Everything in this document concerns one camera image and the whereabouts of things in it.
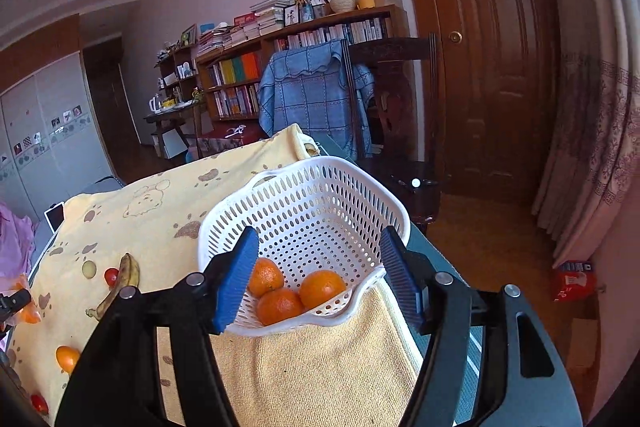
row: white kettle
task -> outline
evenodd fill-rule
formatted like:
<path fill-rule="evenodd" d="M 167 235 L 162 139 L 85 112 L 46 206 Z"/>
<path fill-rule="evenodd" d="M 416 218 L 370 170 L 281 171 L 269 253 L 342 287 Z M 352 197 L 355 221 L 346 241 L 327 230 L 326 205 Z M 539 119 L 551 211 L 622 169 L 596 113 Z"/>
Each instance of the white kettle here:
<path fill-rule="evenodd" d="M 149 100 L 149 109 L 151 112 L 161 112 L 162 111 L 162 102 L 160 100 L 160 95 L 156 93 L 154 97 Z"/>

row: orange plastic bag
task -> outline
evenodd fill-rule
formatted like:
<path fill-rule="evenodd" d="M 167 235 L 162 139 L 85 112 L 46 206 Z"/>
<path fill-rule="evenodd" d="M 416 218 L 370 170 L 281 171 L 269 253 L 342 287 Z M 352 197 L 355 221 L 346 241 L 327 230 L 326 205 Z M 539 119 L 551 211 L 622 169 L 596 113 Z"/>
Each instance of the orange plastic bag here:
<path fill-rule="evenodd" d="M 31 291 L 31 287 L 29 286 L 29 282 L 27 280 L 27 275 L 22 273 L 18 275 L 15 279 L 6 279 L 0 277 L 0 293 L 10 297 L 18 290 L 27 289 Z M 15 326 L 21 322 L 27 324 L 37 324 L 42 320 L 40 316 L 40 312 L 36 307 L 36 303 L 33 300 L 33 296 L 31 296 L 31 302 L 27 304 L 24 308 L 22 308 L 17 314 L 11 317 L 5 323 L 7 326 Z"/>

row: wooden chair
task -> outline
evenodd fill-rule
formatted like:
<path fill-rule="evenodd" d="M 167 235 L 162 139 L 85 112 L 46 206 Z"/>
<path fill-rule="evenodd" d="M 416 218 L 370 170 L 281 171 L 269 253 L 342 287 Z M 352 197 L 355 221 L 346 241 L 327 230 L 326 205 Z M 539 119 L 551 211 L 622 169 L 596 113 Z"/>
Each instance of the wooden chair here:
<path fill-rule="evenodd" d="M 402 201 L 411 220 L 425 232 L 426 226 L 436 219 L 440 207 L 440 188 L 434 179 L 438 100 L 436 35 L 388 38 L 351 46 L 343 41 L 343 52 L 352 107 L 355 107 L 356 99 L 351 65 L 364 64 L 375 77 L 374 97 L 385 138 L 382 155 L 365 158 L 362 134 L 356 132 L 358 165 L 389 188 Z M 429 99 L 433 102 L 425 111 L 428 136 L 425 162 L 408 158 L 414 142 L 414 94 L 402 71 L 407 60 L 428 60 L 430 64 Z M 351 118 L 352 128 L 360 129 L 358 112 L 352 110 Z M 412 185 L 414 180 L 418 180 L 418 187 Z"/>

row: chair seat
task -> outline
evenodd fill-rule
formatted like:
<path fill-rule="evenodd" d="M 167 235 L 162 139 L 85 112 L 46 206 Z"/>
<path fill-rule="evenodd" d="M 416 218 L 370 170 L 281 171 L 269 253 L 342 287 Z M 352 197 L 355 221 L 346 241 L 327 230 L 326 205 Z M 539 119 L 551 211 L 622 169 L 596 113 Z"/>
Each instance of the chair seat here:
<path fill-rule="evenodd" d="M 358 166 L 382 183 L 404 204 L 409 218 L 419 228 L 432 223 L 438 217 L 440 186 L 427 184 L 435 180 L 433 168 L 428 163 L 379 156 L 363 158 L 358 161 Z M 420 180 L 419 188 L 412 187 L 414 178 Z"/>

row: blue gripper pad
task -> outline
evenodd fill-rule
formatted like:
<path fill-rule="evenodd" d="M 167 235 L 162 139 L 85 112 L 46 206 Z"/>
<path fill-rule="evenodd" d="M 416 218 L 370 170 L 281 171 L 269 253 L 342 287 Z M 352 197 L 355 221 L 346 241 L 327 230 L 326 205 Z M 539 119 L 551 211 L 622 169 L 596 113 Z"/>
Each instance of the blue gripper pad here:
<path fill-rule="evenodd" d="M 391 288 L 398 300 L 404 320 L 415 328 L 424 322 L 422 291 L 418 288 L 407 266 L 403 252 L 406 248 L 393 227 L 386 227 L 380 235 L 380 257 L 389 276 Z"/>
<path fill-rule="evenodd" d="M 226 277 L 218 286 L 216 315 L 213 318 L 213 327 L 220 333 L 235 320 L 258 259 L 258 233 L 253 227 L 242 231 L 230 254 L 232 261 Z"/>

